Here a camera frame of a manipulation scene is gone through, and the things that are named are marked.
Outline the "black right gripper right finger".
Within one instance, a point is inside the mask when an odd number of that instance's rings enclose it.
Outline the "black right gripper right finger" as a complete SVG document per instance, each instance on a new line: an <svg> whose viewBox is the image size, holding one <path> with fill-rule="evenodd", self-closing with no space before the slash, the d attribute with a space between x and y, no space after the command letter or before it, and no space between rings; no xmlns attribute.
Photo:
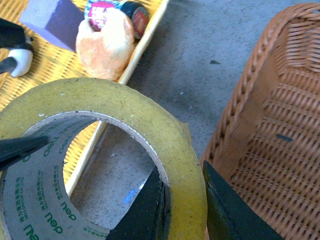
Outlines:
<svg viewBox="0 0 320 240"><path fill-rule="evenodd" d="M207 162L202 168L207 197L207 229L211 240L281 240Z"/></svg>

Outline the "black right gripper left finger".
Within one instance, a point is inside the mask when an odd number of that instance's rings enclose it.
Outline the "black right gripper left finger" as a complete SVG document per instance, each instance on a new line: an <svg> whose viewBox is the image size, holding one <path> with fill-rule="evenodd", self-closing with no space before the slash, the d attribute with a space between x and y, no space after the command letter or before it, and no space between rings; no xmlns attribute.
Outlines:
<svg viewBox="0 0 320 240"><path fill-rule="evenodd" d="M128 212L108 240L166 240L171 217L170 191L153 168Z"/></svg>

